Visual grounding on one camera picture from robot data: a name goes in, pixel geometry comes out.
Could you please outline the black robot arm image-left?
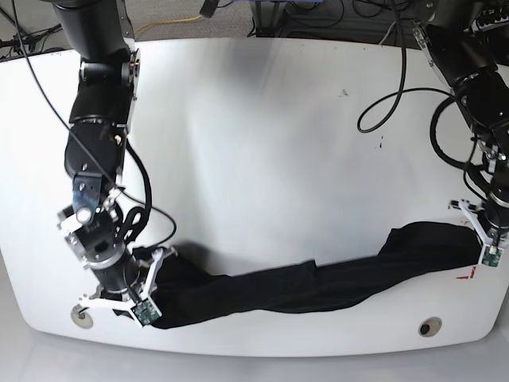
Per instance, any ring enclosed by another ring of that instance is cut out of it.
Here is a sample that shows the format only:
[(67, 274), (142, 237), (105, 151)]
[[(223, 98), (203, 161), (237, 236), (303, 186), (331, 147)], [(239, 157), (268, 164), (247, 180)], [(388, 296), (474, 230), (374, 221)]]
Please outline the black robot arm image-left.
[(72, 250), (108, 294), (138, 300), (140, 270), (127, 245), (145, 228), (152, 207), (149, 178), (142, 176), (146, 202), (122, 212), (125, 154), (139, 76), (140, 53), (124, 1), (54, 1), (70, 46), (80, 55), (79, 83), (70, 112), (64, 168), (72, 179), (72, 203), (60, 226)]

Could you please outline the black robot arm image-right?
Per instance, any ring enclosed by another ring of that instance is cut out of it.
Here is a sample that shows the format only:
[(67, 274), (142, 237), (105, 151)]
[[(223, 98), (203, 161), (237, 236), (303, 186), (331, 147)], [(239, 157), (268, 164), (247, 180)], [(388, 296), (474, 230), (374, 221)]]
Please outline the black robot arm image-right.
[(473, 29), (489, 1), (416, 1), (417, 39), (432, 66), (457, 100), (472, 133), (484, 146), (483, 167), (468, 168), (485, 195), (484, 229), (508, 231), (508, 86), (499, 74), (497, 57), (482, 32)]

